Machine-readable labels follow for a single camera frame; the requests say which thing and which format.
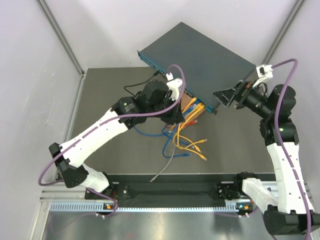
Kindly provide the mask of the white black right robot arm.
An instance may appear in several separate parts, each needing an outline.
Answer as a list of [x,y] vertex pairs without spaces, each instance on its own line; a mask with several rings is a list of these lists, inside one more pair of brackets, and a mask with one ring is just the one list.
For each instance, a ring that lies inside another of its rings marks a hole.
[[299,160],[299,137],[290,118],[296,105],[295,90],[276,85],[266,96],[252,82],[240,81],[233,88],[215,91],[213,95],[225,106],[236,102],[235,108],[248,108],[261,117],[259,130],[272,160],[277,195],[263,185],[257,174],[238,173],[233,192],[239,198],[248,196],[262,212],[266,230],[272,236],[304,235],[320,227],[308,194]]

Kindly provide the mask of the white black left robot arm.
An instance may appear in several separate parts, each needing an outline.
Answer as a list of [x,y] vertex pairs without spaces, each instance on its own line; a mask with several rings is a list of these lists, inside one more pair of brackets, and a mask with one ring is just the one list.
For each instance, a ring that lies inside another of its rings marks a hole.
[[83,186],[102,198],[109,198],[114,187],[107,174],[85,165],[85,160],[105,143],[149,117],[159,118],[167,125],[183,122],[180,101],[184,86],[180,78],[167,83],[152,80],[136,95],[120,98],[97,122],[73,139],[51,144],[49,152],[65,186]]

